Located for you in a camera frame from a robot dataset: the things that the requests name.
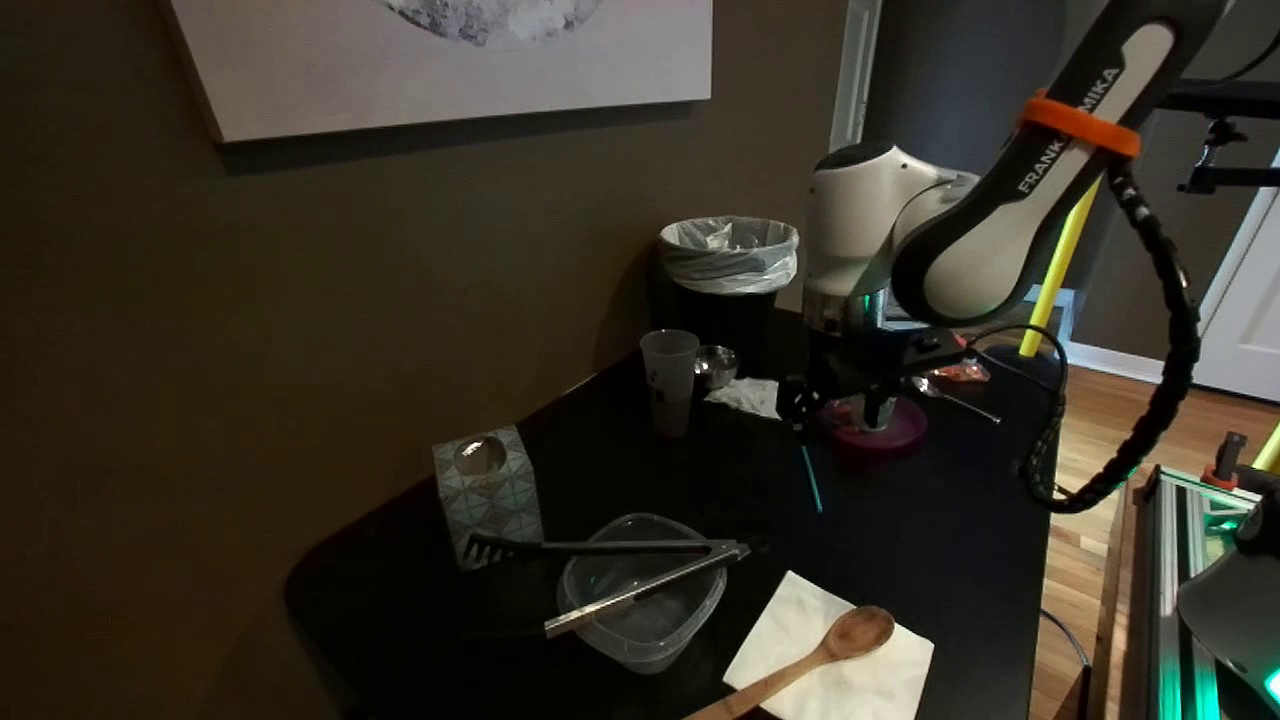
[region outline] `brown wall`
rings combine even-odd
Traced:
[[[0,715],[322,715],[284,572],[629,352],[663,221],[802,217],[844,5],[717,5],[710,102],[233,154],[162,5],[0,17]]]

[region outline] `robotic arm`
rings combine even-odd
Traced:
[[[1140,129],[1228,0],[1111,0],[1044,93],[1099,123]],[[1049,227],[1115,154],[1025,123],[975,181],[899,149],[839,149],[814,162],[808,327],[858,327],[890,277],[925,323],[978,323],[1021,301],[1051,250]]]

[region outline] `green light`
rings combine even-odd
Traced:
[[[1280,704],[1280,669],[1272,669],[1272,677],[1262,680],[1272,704]]]

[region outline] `table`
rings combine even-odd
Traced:
[[[768,327],[765,367],[802,367],[802,327]],[[994,376],[992,427],[929,405],[929,436],[897,457],[812,445],[814,513],[784,422],[705,405],[689,438],[649,432],[639,359],[521,419],[548,536],[587,536],[621,513],[661,513],[752,543],[693,646],[632,677],[576,637],[476,643],[430,481],[315,543],[284,603],[346,715],[684,715],[724,690],[718,672],[793,566],[851,603],[883,603],[934,643],[918,715],[1026,715],[1049,513],[1021,481],[1049,405]]]

